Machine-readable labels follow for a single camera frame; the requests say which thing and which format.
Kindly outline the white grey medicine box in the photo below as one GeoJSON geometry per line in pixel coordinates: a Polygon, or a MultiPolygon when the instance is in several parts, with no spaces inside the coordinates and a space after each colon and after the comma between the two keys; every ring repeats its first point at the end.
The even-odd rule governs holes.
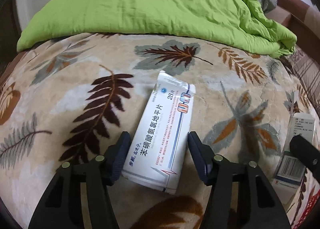
{"type": "Polygon", "coordinates": [[[298,102],[299,92],[295,91],[289,103],[290,120],[285,144],[272,180],[272,186],[284,205],[294,197],[306,170],[300,161],[301,157],[293,148],[293,143],[299,139],[312,143],[315,134],[315,118],[309,113],[303,113],[298,102]]]}

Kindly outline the white amlodipine medicine box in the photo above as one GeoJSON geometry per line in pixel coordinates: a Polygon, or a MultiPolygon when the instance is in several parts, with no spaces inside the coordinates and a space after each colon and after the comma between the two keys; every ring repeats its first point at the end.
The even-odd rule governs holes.
{"type": "Polygon", "coordinates": [[[195,86],[160,71],[124,163],[124,178],[175,194],[193,112],[195,86]]]}

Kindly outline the red plastic basket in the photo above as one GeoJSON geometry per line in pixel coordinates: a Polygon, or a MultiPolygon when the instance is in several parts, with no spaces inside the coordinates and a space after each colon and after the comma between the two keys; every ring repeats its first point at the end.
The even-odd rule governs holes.
{"type": "Polygon", "coordinates": [[[297,222],[297,224],[294,226],[294,229],[296,228],[300,228],[302,226],[302,223],[306,220],[306,218],[308,217],[308,215],[311,213],[312,209],[314,208],[317,200],[319,199],[319,192],[320,190],[318,190],[317,193],[314,194],[315,191],[315,187],[312,188],[310,194],[309,194],[309,198],[308,198],[308,202],[306,204],[306,207],[299,219],[299,221],[297,222]]]}

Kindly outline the leaf-patterned beige blanket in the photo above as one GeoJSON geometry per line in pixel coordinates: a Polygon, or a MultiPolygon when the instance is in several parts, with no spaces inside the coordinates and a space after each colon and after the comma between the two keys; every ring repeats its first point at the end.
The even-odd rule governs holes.
{"type": "Polygon", "coordinates": [[[160,71],[195,85],[191,130],[271,178],[294,112],[319,116],[283,61],[195,38],[79,34],[18,54],[1,79],[1,199],[27,228],[57,168],[134,134],[160,71]]]}

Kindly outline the striped brown pillow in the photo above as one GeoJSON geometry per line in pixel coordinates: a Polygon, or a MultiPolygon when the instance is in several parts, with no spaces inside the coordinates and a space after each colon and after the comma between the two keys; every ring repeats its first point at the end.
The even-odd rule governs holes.
{"type": "Polygon", "coordinates": [[[282,56],[280,61],[289,74],[299,79],[300,103],[306,109],[312,106],[319,116],[319,64],[297,45],[293,54],[282,56]]]}

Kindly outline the brown padded headboard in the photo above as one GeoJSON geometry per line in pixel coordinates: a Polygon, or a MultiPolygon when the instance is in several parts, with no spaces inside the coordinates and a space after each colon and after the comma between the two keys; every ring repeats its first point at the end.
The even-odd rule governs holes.
{"type": "Polygon", "coordinates": [[[313,59],[319,58],[319,12],[302,0],[278,0],[265,14],[297,36],[297,45],[313,59]]]}

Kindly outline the green quilt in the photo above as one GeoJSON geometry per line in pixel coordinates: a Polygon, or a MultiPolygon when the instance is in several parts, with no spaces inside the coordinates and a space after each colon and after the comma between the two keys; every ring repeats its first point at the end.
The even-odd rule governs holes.
{"type": "Polygon", "coordinates": [[[292,54],[297,42],[258,0],[50,0],[23,30],[17,50],[85,32],[193,37],[272,58],[292,54]]]}

